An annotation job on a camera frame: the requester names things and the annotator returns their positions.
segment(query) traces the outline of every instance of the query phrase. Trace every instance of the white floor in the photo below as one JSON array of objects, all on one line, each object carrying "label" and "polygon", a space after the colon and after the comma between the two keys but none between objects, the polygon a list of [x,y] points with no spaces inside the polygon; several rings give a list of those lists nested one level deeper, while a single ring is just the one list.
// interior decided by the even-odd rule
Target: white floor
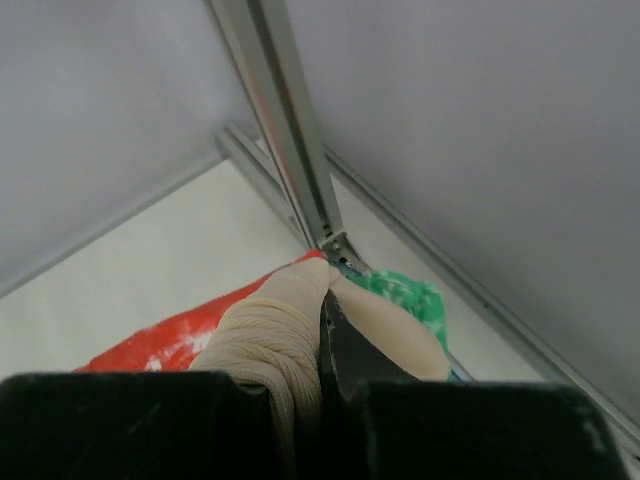
[{"label": "white floor", "polygon": [[[542,380],[356,197],[334,184],[347,231],[367,262],[443,293],[450,350],[474,378]],[[0,377],[81,366],[135,331],[304,252],[225,161],[0,299]]]}]

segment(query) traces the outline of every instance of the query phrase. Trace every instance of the black plastic part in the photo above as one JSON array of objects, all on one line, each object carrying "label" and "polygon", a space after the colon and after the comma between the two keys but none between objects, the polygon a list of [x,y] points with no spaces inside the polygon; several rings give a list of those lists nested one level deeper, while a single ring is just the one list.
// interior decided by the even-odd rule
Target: black plastic part
[{"label": "black plastic part", "polygon": [[220,372],[34,374],[0,385],[0,478],[224,472],[278,476],[264,387]]},{"label": "black plastic part", "polygon": [[628,478],[602,416],[571,388],[372,383],[359,396],[369,478]]},{"label": "black plastic part", "polygon": [[[627,478],[607,426],[567,387],[419,382],[320,319],[323,420],[298,478]],[[268,392],[222,372],[20,375],[0,385],[0,478],[279,478]]]}]

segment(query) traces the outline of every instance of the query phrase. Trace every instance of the white surface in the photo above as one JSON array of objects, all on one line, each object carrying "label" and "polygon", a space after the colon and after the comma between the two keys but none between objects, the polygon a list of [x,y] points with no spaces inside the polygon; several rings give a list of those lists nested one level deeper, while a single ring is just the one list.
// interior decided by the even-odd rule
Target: white surface
[{"label": "white surface", "polygon": [[303,253],[224,162],[0,299],[0,376],[79,367]]},{"label": "white surface", "polygon": [[[374,268],[443,294],[451,352],[476,378],[541,377],[342,184],[349,235]],[[70,370],[135,331],[241,287],[305,249],[225,161],[0,299],[0,377]]]},{"label": "white surface", "polygon": [[0,1],[0,295],[218,159],[251,119],[207,2]]}]

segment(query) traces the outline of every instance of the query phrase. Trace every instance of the beige fabric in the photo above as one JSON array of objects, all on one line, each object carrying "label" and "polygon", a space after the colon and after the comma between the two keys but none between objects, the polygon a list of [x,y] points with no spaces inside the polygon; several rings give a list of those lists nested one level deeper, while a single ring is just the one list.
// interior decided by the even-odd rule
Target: beige fabric
[{"label": "beige fabric", "polygon": [[330,288],[349,322],[405,372],[445,381],[451,370],[438,339],[406,310],[365,290],[330,267]]},{"label": "beige fabric", "polygon": [[449,363],[436,338],[402,308],[351,283],[322,259],[275,272],[224,314],[194,370],[225,370],[271,394],[286,473],[295,475],[294,433],[317,431],[322,396],[317,371],[322,301],[331,289],[347,318],[398,366],[423,380],[446,380]]}]

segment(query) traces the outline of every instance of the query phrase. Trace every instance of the metal rail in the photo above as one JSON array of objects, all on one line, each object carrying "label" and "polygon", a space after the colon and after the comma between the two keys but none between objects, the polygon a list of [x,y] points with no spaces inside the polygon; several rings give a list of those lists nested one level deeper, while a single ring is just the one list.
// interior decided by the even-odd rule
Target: metal rail
[{"label": "metal rail", "polygon": [[[342,218],[284,1],[211,3],[306,244],[324,248],[344,242]],[[248,152],[255,156],[250,148]]]}]

